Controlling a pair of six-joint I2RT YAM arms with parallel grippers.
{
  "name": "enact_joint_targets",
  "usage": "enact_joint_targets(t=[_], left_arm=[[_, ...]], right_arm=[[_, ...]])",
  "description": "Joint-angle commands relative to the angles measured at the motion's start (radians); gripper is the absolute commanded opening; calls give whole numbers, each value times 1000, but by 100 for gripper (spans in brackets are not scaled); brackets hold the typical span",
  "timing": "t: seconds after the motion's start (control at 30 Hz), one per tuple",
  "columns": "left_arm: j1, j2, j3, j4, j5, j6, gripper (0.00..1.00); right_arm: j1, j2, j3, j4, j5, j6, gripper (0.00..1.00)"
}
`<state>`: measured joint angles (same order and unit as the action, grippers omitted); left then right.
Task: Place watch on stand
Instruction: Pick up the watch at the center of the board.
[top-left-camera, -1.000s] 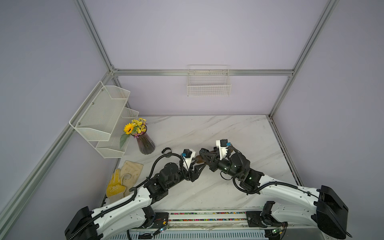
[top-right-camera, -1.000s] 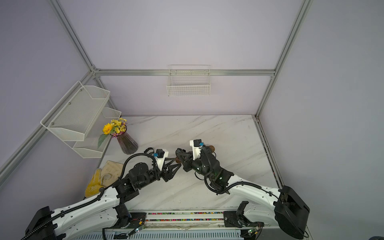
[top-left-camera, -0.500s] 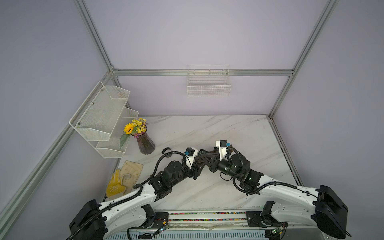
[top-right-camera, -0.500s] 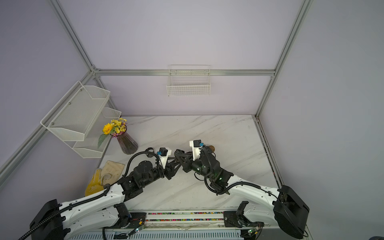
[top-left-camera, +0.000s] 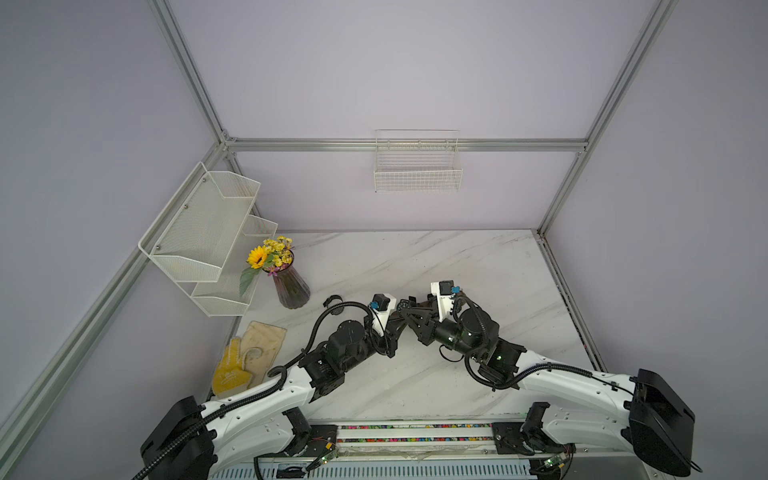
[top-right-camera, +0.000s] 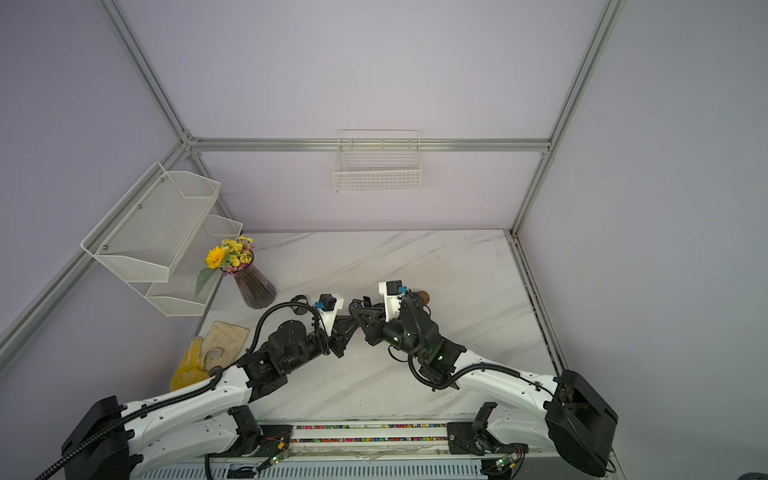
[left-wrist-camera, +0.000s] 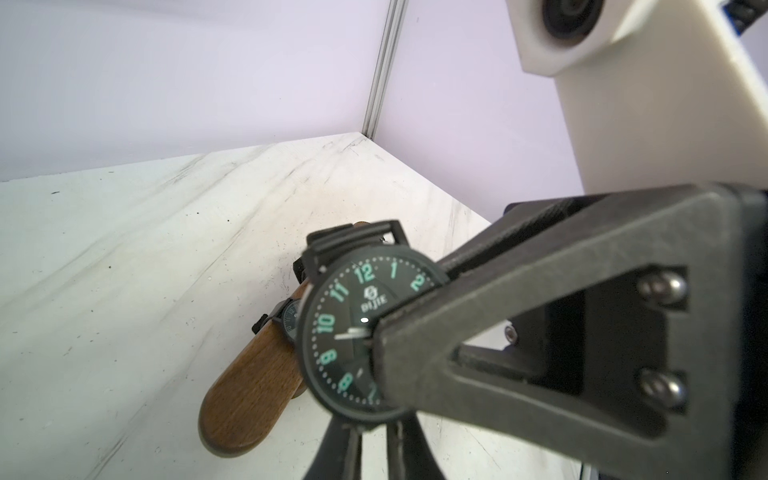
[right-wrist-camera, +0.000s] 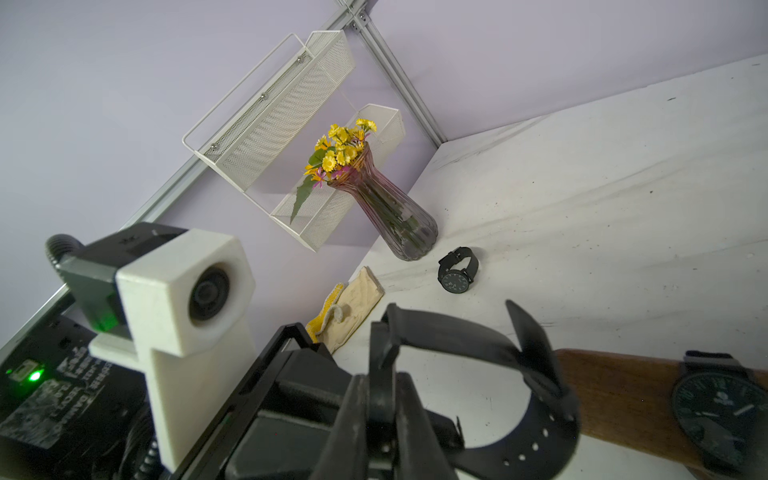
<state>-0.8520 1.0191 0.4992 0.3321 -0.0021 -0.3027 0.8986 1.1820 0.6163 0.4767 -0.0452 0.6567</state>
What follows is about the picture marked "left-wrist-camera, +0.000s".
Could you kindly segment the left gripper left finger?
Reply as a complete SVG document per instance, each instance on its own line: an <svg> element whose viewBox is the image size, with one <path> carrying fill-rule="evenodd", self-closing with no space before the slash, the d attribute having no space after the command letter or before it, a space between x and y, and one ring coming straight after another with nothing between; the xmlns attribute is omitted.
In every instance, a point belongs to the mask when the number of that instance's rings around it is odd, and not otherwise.
<svg viewBox="0 0 768 480"><path fill-rule="evenodd" d="M304 480L360 480L362 430L334 416Z"/></svg>

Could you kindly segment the wooden watch stand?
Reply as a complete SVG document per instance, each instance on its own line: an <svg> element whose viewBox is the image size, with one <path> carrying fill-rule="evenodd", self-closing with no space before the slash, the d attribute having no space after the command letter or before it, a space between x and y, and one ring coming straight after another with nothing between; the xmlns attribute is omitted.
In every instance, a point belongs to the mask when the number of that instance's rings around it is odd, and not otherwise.
<svg viewBox="0 0 768 480"><path fill-rule="evenodd" d="M301 301L309 286L302 260L293 263L293 272L299 286L288 298ZM288 403L303 394L306 385L295 344L269 322L217 378L198 416L199 435L209 451L236 457L254 449L267 438Z"/></svg>

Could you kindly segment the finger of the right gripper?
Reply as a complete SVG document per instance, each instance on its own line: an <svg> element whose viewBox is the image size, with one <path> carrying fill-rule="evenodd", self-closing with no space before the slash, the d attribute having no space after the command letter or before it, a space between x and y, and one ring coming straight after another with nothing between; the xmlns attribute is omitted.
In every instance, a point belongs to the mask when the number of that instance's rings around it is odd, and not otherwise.
<svg viewBox="0 0 768 480"><path fill-rule="evenodd" d="M382 319L392 403L619 479L767 475L767 193L692 184L524 202Z"/></svg>

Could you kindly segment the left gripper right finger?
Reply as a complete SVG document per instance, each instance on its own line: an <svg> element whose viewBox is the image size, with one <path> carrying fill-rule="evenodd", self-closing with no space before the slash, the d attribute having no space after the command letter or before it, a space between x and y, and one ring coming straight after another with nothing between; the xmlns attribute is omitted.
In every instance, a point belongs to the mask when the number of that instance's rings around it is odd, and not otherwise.
<svg viewBox="0 0 768 480"><path fill-rule="evenodd" d="M390 480L445 480L415 414L389 423L386 438Z"/></svg>

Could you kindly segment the black watch white markings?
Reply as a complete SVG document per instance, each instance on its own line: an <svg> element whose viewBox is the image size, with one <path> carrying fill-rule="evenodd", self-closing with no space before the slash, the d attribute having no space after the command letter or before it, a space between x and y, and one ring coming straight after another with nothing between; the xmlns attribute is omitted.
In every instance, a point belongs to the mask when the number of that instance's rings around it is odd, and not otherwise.
<svg viewBox="0 0 768 480"><path fill-rule="evenodd" d="M279 302L271 313L263 314L251 327L254 335L257 335L269 322L277 325L285 338L294 345L297 338L300 300L288 298Z"/></svg>

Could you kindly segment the black watch dark dial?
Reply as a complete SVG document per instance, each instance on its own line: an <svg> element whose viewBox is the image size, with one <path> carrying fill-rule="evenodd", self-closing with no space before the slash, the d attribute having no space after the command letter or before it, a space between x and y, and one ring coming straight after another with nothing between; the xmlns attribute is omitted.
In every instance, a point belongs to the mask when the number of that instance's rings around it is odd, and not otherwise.
<svg viewBox="0 0 768 480"><path fill-rule="evenodd" d="M378 321L446 284L447 274L409 245L397 220L340 225L307 237L296 352L305 384L332 415L380 425L405 417L374 378Z"/></svg>

